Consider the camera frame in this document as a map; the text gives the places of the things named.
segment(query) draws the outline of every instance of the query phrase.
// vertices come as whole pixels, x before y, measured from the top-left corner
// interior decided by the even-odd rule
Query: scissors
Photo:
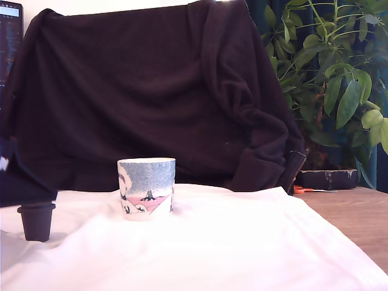
[[[315,189],[305,189],[301,186],[293,186],[293,191],[295,194],[303,194],[305,192],[336,192],[336,190],[315,190]]]

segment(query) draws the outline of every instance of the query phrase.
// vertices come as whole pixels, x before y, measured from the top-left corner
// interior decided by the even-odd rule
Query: white wall
[[[45,8],[63,15],[92,14],[152,7],[183,5],[195,0],[15,0],[24,8],[24,31]]]

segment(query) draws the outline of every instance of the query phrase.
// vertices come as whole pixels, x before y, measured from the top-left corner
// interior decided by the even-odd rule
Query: cup
[[[122,159],[117,167],[125,219],[150,221],[172,211],[175,159]]]

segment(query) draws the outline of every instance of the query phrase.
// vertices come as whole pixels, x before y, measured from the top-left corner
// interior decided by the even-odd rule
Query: cup rim
[[[119,159],[117,163],[126,162],[131,164],[144,164],[153,162],[173,162],[174,158],[135,158],[135,159]]]

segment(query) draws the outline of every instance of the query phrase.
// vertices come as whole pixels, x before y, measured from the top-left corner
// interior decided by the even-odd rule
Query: sweater sleeve
[[[231,189],[275,187],[287,153],[302,152],[303,138],[245,2],[209,6],[201,47],[204,79],[224,113],[247,129]]]

